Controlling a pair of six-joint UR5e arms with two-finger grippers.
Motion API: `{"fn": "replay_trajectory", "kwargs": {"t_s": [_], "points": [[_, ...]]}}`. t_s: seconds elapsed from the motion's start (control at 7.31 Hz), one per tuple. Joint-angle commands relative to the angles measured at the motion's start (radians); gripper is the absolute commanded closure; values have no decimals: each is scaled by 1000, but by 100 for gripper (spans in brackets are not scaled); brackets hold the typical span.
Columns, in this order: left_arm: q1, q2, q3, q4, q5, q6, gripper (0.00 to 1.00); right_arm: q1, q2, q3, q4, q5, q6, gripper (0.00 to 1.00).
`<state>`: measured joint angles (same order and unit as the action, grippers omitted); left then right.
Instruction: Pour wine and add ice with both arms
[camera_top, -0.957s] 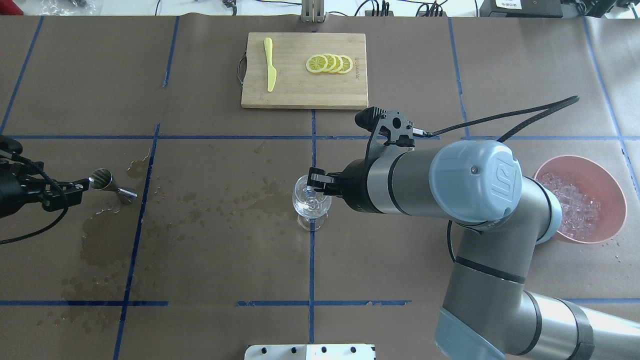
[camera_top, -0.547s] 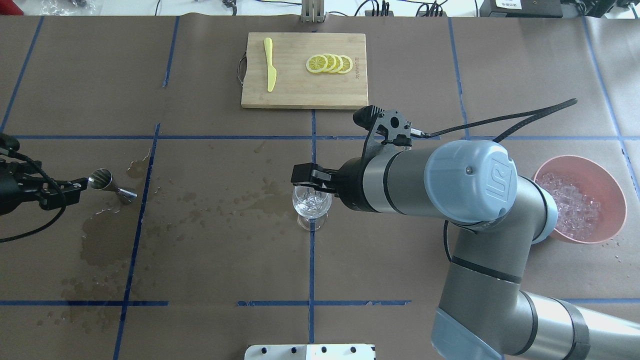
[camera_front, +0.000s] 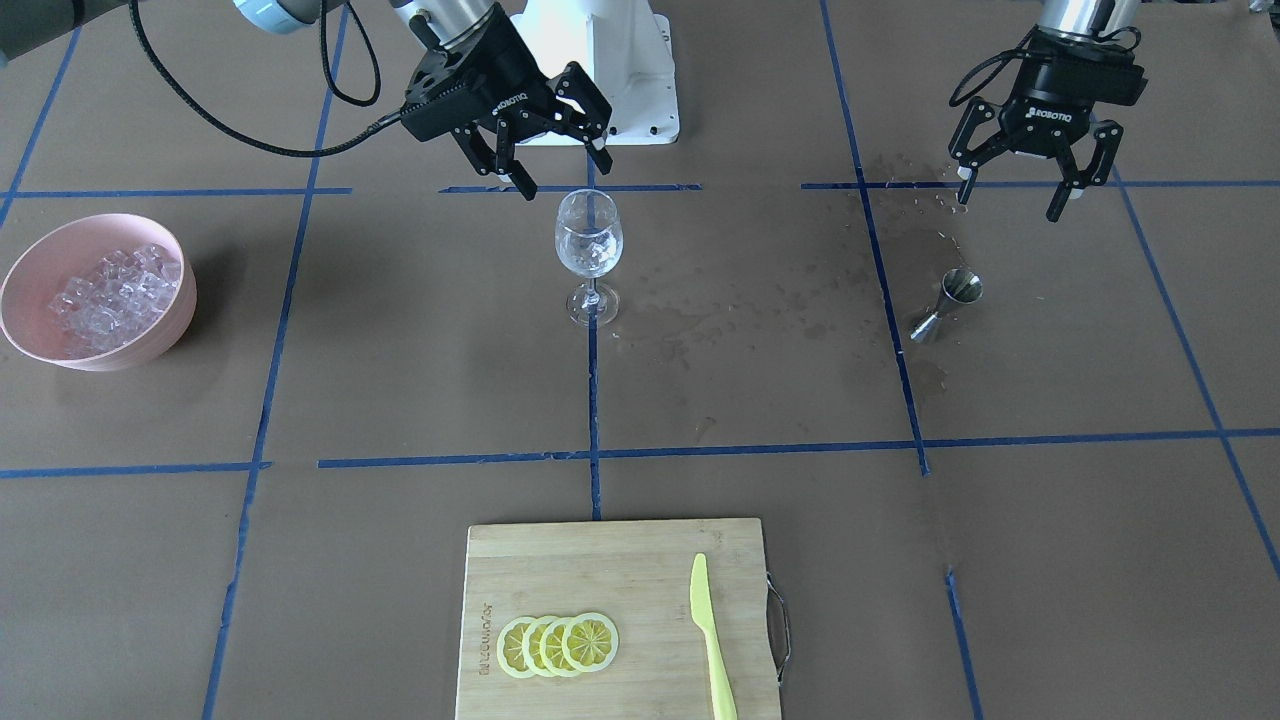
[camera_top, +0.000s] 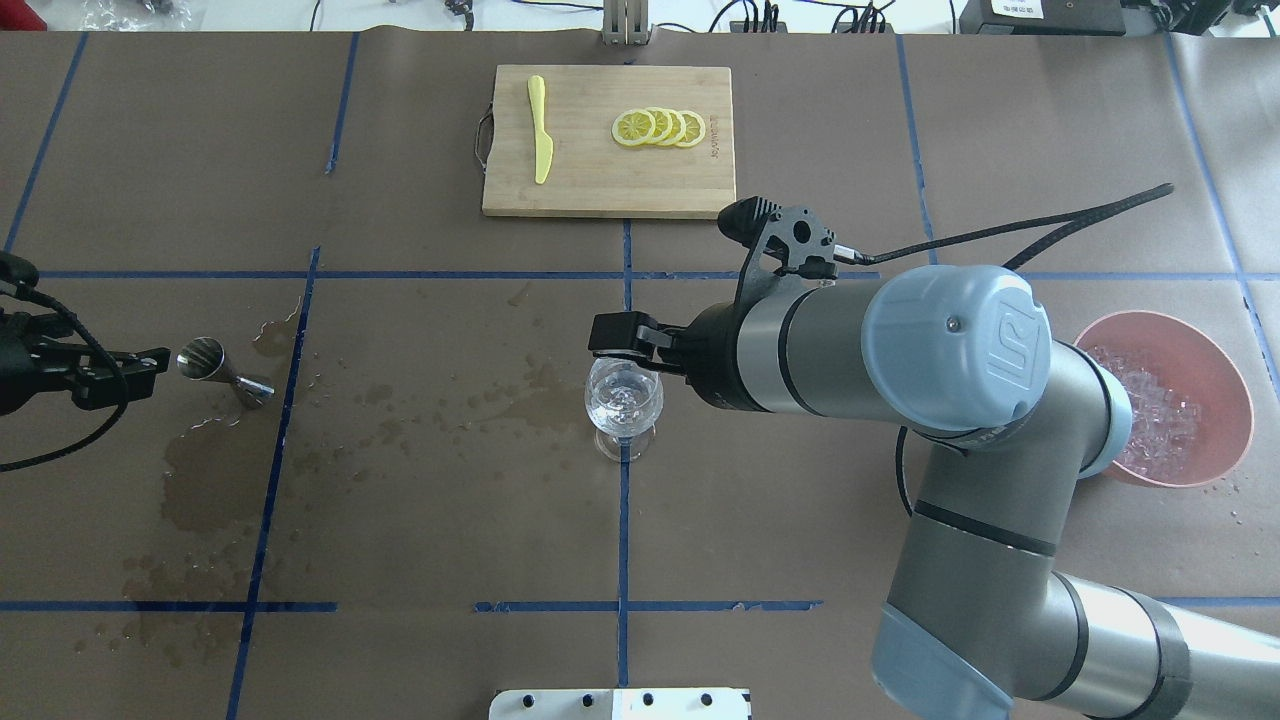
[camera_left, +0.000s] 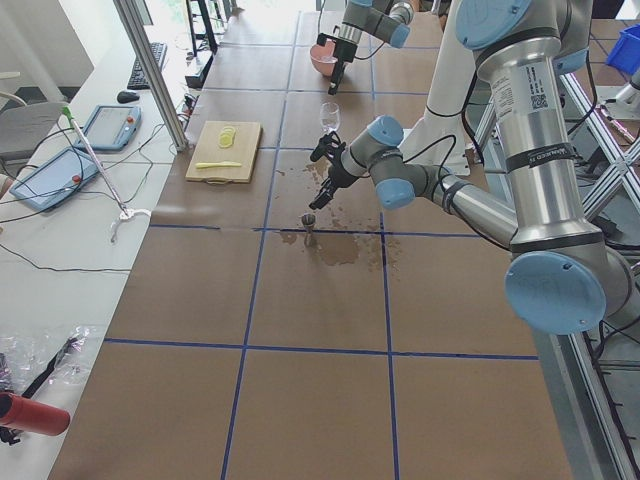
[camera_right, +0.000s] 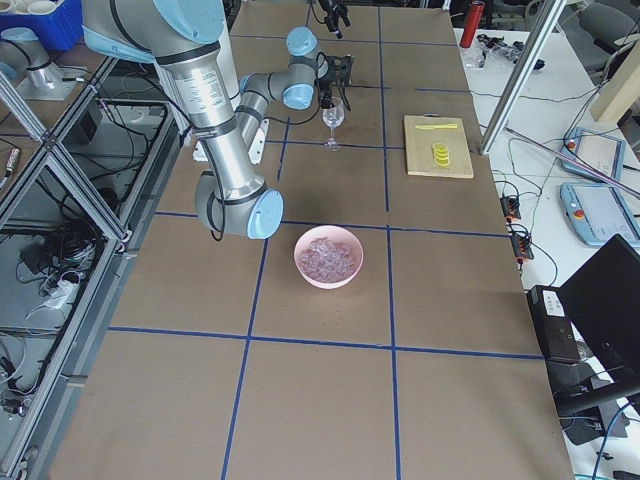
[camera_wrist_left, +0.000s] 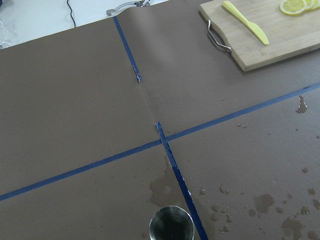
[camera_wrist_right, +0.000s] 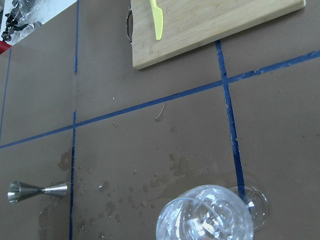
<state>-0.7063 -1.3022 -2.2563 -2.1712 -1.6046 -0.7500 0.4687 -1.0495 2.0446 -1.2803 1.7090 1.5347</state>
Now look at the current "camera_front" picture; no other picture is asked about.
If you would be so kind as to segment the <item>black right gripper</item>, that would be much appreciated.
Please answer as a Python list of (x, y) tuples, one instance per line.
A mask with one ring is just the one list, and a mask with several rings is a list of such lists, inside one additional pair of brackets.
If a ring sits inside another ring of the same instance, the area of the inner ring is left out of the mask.
[(611, 173), (613, 158), (607, 140), (612, 105), (577, 61), (568, 61), (548, 81), (507, 15), (485, 15), (452, 49), (434, 53), (472, 56), (495, 72), (492, 117), (451, 128), (451, 137), (476, 173), (504, 178), (532, 201), (538, 184), (515, 158), (515, 146), (554, 127), (556, 133), (584, 145), (599, 173)]

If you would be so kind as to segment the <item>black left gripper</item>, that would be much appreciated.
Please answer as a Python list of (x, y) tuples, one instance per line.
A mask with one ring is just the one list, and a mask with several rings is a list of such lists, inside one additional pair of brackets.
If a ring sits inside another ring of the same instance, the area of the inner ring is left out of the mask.
[[(966, 102), (961, 120), (948, 142), (948, 155), (956, 161), (957, 174), (963, 181), (957, 201), (968, 205), (979, 169), (1001, 154), (1014, 152), (1053, 159), (1059, 164), (1061, 181), (1044, 217), (1048, 222), (1057, 222), (1069, 200), (1091, 186), (1107, 182), (1124, 137), (1124, 128), (1115, 120), (1092, 122), (1094, 105), (1091, 108), (1053, 105), (1019, 97), (1012, 90), (1014, 82), (1005, 104), (991, 102), (980, 96), (970, 97)], [(975, 132), (991, 122), (998, 126), (997, 131), (980, 143), (974, 143)], [(1080, 168), (1073, 145), (1084, 137), (1092, 138), (1094, 146), (1089, 163)]]

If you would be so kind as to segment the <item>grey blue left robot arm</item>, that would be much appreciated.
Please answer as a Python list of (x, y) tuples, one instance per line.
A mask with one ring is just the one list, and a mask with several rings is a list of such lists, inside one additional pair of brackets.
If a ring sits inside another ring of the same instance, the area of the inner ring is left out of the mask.
[(1061, 179), (1046, 210), (1057, 222), (1068, 202), (1108, 181), (1124, 138), (1115, 120), (1093, 118), (1097, 104), (1130, 108), (1146, 91), (1137, 63), (1137, 1), (1047, 1), (1014, 47), (974, 67), (950, 106), (963, 106), (948, 142), (968, 204), (978, 170), (1002, 154), (1048, 159)]

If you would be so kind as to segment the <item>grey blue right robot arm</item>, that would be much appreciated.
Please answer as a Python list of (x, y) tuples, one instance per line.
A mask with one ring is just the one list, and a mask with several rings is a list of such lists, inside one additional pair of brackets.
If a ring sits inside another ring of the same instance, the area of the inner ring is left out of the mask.
[[(456, 141), (479, 176), (512, 183), (531, 201), (539, 184), (516, 158), (516, 146), (552, 133), (581, 143), (591, 164), (608, 174), (613, 158), (607, 136), (613, 114), (605, 95), (577, 61), (547, 76), (500, 1), (387, 1), (422, 45), (404, 100), (343, 143), (314, 150), (287, 149), (233, 129), (201, 105), (157, 55), (141, 15), (145, 1), (3, 1), (3, 68), (17, 58), (70, 35), (118, 8), (128, 8), (131, 27), (150, 65), (197, 117), (211, 127), (265, 152), (319, 159), (347, 152), (393, 126), (419, 142), (442, 136)], [(342, 102), (370, 108), (381, 96), (381, 67), (353, 1), (232, 1), (252, 26), (271, 35), (315, 27), (328, 90)], [(372, 92), (353, 97), (339, 90), (329, 50), (326, 15), (346, 8), (356, 23), (372, 68)]]

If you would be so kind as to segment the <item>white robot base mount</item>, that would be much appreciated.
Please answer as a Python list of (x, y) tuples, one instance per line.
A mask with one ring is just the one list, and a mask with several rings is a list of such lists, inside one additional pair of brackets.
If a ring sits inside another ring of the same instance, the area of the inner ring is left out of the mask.
[(648, 1), (529, 1), (511, 20), (541, 72), (577, 61), (612, 106), (609, 146), (667, 145), (681, 120), (669, 19)]

